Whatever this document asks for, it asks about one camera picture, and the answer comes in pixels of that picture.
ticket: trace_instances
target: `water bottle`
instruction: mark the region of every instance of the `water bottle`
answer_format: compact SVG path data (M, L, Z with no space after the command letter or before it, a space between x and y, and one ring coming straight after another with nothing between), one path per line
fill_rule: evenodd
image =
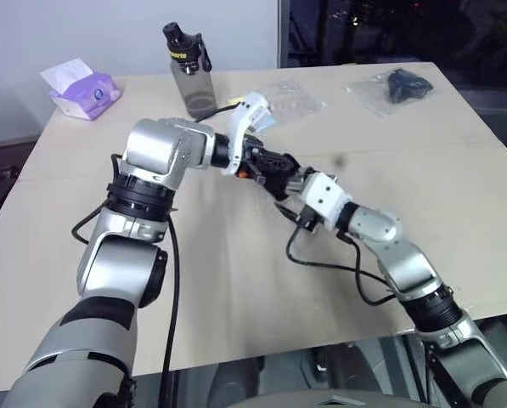
M187 112L197 119L217 108L211 84L211 62L201 34L184 34L176 22L162 29L172 60L170 69Z

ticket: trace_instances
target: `clear plastic bag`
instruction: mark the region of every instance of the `clear plastic bag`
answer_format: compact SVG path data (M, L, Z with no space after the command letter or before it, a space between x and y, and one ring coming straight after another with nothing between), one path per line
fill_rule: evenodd
M363 105L380 116L388 116L402 106L432 94L429 81L413 72L397 68L345 86Z
M327 105L306 93L293 80L283 79L257 90L270 104L270 112L275 123L293 122L306 115L321 111Z

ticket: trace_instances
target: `purple tissue box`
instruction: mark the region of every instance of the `purple tissue box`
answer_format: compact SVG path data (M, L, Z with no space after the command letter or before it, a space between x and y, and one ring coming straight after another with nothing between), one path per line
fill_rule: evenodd
M121 96L110 75L91 71L80 59L41 75L54 88L49 96L68 116L96 119Z

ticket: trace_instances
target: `tabletop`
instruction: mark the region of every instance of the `tabletop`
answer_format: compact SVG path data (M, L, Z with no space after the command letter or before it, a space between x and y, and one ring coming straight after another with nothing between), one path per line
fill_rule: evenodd
M380 117L345 85L403 66L435 92ZM339 177L354 201L403 220L473 318L507 313L507 150L431 63L344 65L213 74L219 105L292 79L326 107L270 128L270 150ZM0 212L0 389L22 372L48 328L77 301L84 246L70 228L105 197L110 154L139 119L186 117L171 76L117 77L122 97L86 122L55 111ZM207 120L224 132L228 113ZM352 274L289 262L293 226L262 188L189 170L172 217L182 285L172 369L405 332L395 301L361 302ZM83 234L88 236L93 225ZM163 247L169 252L169 240ZM352 264L327 231L299 235L296 256ZM363 268L379 273L363 251ZM138 313L134 374L161 370L172 305L172 260L159 299ZM372 297L384 294L364 285Z

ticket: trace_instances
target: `white wall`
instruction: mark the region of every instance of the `white wall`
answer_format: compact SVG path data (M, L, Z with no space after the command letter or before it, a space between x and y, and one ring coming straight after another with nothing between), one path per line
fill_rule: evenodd
M0 141L42 131L54 106L38 72L50 66L168 72L173 20L203 33L214 71L275 68L277 13L275 0L0 0Z

